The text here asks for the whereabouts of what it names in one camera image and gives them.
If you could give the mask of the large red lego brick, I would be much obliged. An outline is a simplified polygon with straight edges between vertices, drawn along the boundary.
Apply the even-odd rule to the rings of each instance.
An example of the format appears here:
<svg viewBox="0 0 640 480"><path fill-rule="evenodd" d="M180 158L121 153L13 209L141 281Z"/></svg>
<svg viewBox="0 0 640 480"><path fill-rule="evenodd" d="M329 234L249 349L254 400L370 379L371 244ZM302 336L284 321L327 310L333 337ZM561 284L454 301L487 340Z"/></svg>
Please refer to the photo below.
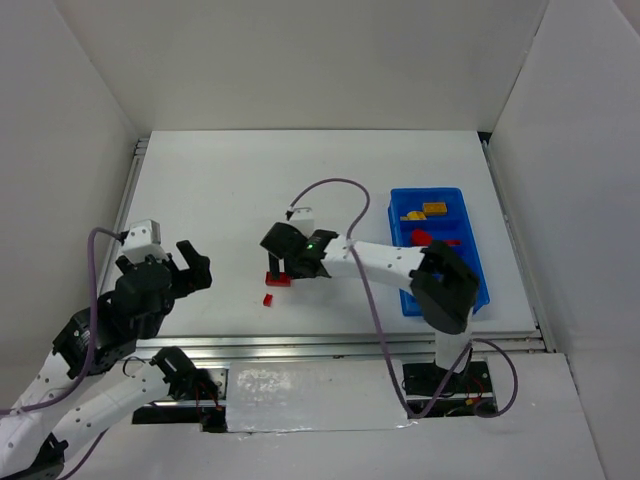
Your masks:
<svg viewBox="0 0 640 480"><path fill-rule="evenodd" d="M265 284L269 287L290 287L292 279L286 273L279 273L277 276L271 272L267 272L265 276Z"/></svg>

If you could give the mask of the yellow lego brick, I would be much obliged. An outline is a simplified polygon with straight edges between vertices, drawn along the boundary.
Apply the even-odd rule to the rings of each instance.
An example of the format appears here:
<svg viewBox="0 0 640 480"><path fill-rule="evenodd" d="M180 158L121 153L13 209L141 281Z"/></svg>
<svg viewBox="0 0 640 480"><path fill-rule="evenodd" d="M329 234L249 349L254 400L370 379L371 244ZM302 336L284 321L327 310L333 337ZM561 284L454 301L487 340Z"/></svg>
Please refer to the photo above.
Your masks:
<svg viewBox="0 0 640 480"><path fill-rule="evenodd" d="M426 220L427 217L423 211L410 211L406 215L401 216L401 221L421 221Z"/></svg>

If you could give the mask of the orange lego brick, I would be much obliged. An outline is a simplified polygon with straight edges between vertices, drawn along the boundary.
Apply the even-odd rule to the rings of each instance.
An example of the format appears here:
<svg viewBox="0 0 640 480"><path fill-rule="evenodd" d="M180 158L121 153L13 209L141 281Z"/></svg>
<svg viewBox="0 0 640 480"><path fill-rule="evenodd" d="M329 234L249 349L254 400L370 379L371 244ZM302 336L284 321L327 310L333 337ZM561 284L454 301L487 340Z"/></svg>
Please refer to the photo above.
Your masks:
<svg viewBox="0 0 640 480"><path fill-rule="evenodd" d="M448 207L445 202L425 202L422 212L426 217L444 216L448 213Z"/></svg>

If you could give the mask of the red flower lego piece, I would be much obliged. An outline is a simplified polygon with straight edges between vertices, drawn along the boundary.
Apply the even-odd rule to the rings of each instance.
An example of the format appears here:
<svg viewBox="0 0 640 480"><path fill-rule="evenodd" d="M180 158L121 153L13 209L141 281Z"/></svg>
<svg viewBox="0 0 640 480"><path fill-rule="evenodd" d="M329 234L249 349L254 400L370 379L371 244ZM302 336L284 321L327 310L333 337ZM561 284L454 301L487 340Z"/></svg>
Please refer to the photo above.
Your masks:
<svg viewBox="0 0 640 480"><path fill-rule="evenodd" d="M427 231L415 229L411 232L410 242L412 246L428 247L432 241L433 237Z"/></svg>

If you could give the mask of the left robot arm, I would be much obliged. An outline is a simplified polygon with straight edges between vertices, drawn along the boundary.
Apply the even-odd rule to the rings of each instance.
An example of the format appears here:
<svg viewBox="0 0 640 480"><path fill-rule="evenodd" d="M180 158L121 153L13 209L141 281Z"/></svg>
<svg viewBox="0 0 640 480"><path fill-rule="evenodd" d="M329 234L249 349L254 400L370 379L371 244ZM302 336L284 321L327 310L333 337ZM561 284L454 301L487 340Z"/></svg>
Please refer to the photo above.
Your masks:
<svg viewBox="0 0 640 480"><path fill-rule="evenodd" d="M155 337L179 299L212 285L210 260L183 240L176 245L186 261L153 253L132 261L122 254L112 290L74 314L55 338L34 380L1 415L1 476L56 479L81 446L141 406L211 397L216 393L204 370L177 346L161 348L139 372L82 402L80 399L137 343Z"/></svg>

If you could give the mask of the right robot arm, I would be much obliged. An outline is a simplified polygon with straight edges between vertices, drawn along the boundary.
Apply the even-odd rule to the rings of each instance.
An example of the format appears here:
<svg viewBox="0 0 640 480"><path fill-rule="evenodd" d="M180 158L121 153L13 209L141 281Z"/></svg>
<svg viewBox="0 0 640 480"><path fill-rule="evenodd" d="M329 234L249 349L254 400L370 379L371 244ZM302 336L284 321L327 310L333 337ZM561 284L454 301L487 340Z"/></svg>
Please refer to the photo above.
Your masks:
<svg viewBox="0 0 640 480"><path fill-rule="evenodd" d="M435 330L435 365L455 373L464 369L480 281L446 243L397 247L321 229L305 236L291 224L277 222L260 246L283 261L296 279L359 278L409 293Z"/></svg>

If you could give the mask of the blue compartment tray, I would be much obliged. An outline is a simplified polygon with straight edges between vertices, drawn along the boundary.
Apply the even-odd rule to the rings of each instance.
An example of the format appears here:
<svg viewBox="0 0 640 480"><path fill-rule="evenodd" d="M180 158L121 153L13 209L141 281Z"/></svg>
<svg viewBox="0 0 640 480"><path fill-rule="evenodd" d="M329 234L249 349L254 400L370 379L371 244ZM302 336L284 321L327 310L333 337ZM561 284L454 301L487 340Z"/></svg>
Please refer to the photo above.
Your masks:
<svg viewBox="0 0 640 480"><path fill-rule="evenodd" d="M401 221L400 217L410 211L422 211L425 202L445 202L448 213L431 216L421 221ZM475 311L490 303L480 255L466 209L462 191L455 187L395 188L390 191L388 218L392 244L396 247L417 247L410 242L415 229L427 231L434 240L460 240L461 246L450 246L479 278L480 287Z"/></svg>

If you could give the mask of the white foil cover plate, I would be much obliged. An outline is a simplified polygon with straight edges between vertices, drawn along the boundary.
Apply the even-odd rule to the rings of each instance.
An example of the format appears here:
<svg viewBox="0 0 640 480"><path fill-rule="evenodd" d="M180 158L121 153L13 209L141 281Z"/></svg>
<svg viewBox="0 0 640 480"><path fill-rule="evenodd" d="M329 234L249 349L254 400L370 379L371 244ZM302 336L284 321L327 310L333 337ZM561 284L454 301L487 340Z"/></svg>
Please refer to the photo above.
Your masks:
<svg viewBox="0 0 640 480"><path fill-rule="evenodd" d="M410 424L382 360L234 362L227 429L233 433L377 431Z"/></svg>

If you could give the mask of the aluminium frame rail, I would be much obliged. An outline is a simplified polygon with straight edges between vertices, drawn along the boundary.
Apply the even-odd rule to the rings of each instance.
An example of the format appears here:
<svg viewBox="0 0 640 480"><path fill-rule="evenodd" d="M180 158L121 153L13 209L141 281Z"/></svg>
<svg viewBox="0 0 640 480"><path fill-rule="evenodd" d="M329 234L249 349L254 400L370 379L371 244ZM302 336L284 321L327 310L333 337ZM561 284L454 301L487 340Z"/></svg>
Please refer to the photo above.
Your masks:
<svg viewBox="0 0 640 480"><path fill-rule="evenodd" d="M386 334L389 351L400 358L435 353L435 334ZM492 339L507 352L547 350L539 331L525 337L498 335ZM177 346L192 360L204 362L365 359L382 354L375 334L328 336L159 337L139 341L135 356L150 359L164 347Z"/></svg>

